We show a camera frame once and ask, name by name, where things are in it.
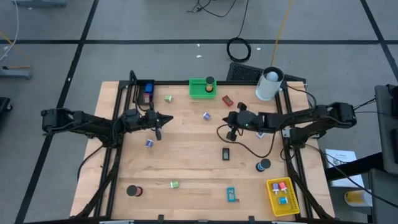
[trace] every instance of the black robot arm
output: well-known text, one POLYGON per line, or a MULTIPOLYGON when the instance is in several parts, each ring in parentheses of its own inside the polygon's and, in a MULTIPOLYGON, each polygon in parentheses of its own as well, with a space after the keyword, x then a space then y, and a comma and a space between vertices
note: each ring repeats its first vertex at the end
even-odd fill
POLYGON ((294 127, 287 132, 290 137, 290 145, 303 148, 311 136, 319 134, 322 137, 331 128, 350 128, 356 124, 354 108, 347 103, 318 105, 289 114, 264 112, 254 114, 246 110, 247 106, 244 103, 238 103, 238 108, 239 112, 229 112, 228 117, 223 118, 223 121, 227 122, 231 128, 227 134, 227 139, 231 141, 236 140, 238 129, 258 133, 274 133, 291 125, 313 121, 304 128, 294 127))
POLYGON ((66 108, 56 108, 42 111, 42 129, 45 134, 56 134, 65 131, 84 134, 89 138, 97 137, 104 147, 114 147, 117 138, 126 132, 155 128, 157 140, 162 139, 160 129, 173 119, 173 116, 162 115, 154 111, 154 105, 144 116, 136 109, 127 110, 120 117, 109 120, 82 111, 70 111, 66 108))

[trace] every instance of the yellow basket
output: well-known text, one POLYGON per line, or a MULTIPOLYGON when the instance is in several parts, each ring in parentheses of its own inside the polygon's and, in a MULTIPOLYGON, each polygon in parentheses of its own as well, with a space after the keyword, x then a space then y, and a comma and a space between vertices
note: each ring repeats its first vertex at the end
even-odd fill
POLYGON ((290 180, 290 177, 267 180, 267 191, 272 211, 274 212, 274 215, 276 217, 300 213, 299 204, 297 203, 296 195, 294 194, 293 184, 290 180), (280 190, 278 191, 278 194, 275 195, 275 192, 272 191, 272 184, 278 184, 281 182, 285 183, 287 187, 287 193, 280 190), (279 197, 287 197, 288 203, 285 205, 279 204, 279 197))

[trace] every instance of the blue tag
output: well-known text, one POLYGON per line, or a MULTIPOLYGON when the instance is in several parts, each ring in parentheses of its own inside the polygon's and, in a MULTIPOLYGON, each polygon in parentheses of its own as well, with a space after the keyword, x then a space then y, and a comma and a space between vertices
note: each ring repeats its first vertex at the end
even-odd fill
POLYGON ((235 202, 236 201, 235 188, 227 187, 227 189, 226 189, 226 197, 228 199, 228 202, 235 202))

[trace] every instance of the red box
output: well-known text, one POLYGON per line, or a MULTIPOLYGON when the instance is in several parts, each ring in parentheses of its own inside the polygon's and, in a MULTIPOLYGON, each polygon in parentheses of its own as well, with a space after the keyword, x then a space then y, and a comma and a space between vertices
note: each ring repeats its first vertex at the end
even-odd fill
POLYGON ((226 105, 231 106, 232 104, 234 104, 234 102, 228 97, 228 95, 225 95, 223 97, 223 101, 226 105))

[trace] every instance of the concrete floor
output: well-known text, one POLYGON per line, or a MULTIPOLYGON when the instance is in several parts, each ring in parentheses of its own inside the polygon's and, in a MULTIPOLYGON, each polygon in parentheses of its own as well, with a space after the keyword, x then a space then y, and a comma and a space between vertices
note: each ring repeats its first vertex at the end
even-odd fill
MULTIPOLYGON (((93 0, 69 0, 63 9, 20 9, 22 40, 78 40, 93 0)), ((250 0, 242 31, 245 39, 275 39, 288 0, 250 0)), ((239 32, 245 1, 237 0, 225 18, 205 12, 189 14, 196 0, 100 0, 88 39, 164 40, 230 39, 239 32)), ((222 14, 232 0, 211 3, 209 10, 222 14)), ((398 3, 368 0, 386 40, 398 39, 398 3)), ((0 2, 0 30, 10 38, 15 32, 15 9, 0 2)), ((360 1, 295 1, 282 39, 377 40, 360 1)), ((0 54, 5 45, 0 45, 0 54)), ((398 57, 398 46, 388 46, 398 57)), ((4 120, 0 134, 0 217, 13 223, 44 137, 40 111, 57 104, 77 45, 24 44, 34 64, 31 80, 0 79, 0 96, 10 97, 14 110, 4 120)), ((101 82, 125 80, 133 69, 138 78, 186 80, 213 75, 226 78, 231 62, 225 44, 85 45, 68 92, 65 107, 93 113, 101 82)), ((252 44, 247 65, 264 68, 271 61, 272 44, 252 44)), ((232 46, 236 56, 246 50, 232 46)), ((12 51, 1 65, 25 65, 12 51)), ((353 105, 371 99, 375 85, 397 84, 380 44, 279 45, 275 65, 285 73, 306 78, 308 90, 319 103, 344 101, 353 105)), ((363 110, 374 111, 375 105, 363 110)), ((319 143, 322 148, 354 150, 364 157, 381 150, 375 114, 358 115, 358 124, 347 130, 331 130, 319 143)), ((86 139, 59 134, 52 141, 26 222, 69 216, 76 187, 76 172, 83 159, 86 139)), ((336 216, 366 221, 342 200, 347 189, 331 189, 336 216)))

